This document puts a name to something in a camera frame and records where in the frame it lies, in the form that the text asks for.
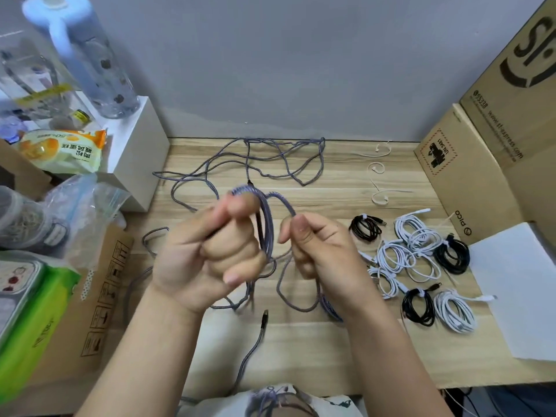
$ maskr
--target hand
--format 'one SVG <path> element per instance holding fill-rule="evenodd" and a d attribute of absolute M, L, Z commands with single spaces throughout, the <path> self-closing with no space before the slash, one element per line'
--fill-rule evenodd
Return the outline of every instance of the hand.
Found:
<path fill-rule="evenodd" d="M 152 284 L 202 314 L 240 284 L 256 279 L 267 263 L 250 219 L 259 208 L 252 193 L 227 195 L 178 224 L 156 257 Z"/>
<path fill-rule="evenodd" d="M 304 278 L 319 277 L 326 297 L 341 316 L 380 300 L 344 225 L 316 213 L 298 214 L 280 226 L 278 243 L 289 239 L 297 269 Z"/>

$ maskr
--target white box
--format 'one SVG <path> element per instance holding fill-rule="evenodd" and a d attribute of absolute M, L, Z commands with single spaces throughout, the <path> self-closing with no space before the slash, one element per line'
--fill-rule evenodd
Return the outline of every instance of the white box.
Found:
<path fill-rule="evenodd" d="M 98 181 L 131 194 L 122 207 L 123 211 L 147 212 L 158 184 L 158 178 L 152 172 L 163 169 L 170 148 L 151 100 L 139 97 L 141 106 L 135 114 L 113 120 L 99 116 L 89 100 L 81 92 L 78 94 L 95 120 L 112 135 L 102 152 Z"/>
<path fill-rule="evenodd" d="M 469 246 L 470 268 L 511 354 L 556 361 L 554 253 L 524 222 Z"/>

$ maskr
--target person's right hand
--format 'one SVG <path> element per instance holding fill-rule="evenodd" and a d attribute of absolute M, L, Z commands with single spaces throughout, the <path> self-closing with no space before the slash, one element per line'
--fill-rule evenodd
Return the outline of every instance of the person's right hand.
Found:
<path fill-rule="evenodd" d="M 341 316 L 381 300 L 344 225 L 316 213 L 298 214 L 280 225 L 278 243 L 289 239 L 297 269 L 304 278 L 319 277 Z"/>

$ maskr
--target forearm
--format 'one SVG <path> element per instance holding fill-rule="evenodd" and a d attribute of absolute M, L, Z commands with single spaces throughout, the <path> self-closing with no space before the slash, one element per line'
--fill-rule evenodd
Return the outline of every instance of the forearm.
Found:
<path fill-rule="evenodd" d="M 201 319 L 149 286 L 77 416 L 173 416 Z"/>
<path fill-rule="evenodd" d="M 365 405 L 373 415 L 451 416 L 409 336 L 380 298 L 349 316 L 346 327 Z"/>

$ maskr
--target orange food package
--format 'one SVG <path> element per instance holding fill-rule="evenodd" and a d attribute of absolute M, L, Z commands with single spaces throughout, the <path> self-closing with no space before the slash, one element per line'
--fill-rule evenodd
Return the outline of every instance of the orange food package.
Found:
<path fill-rule="evenodd" d="M 98 170 L 106 130 L 32 130 L 15 147 L 34 165 L 54 174 L 85 174 Z"/>

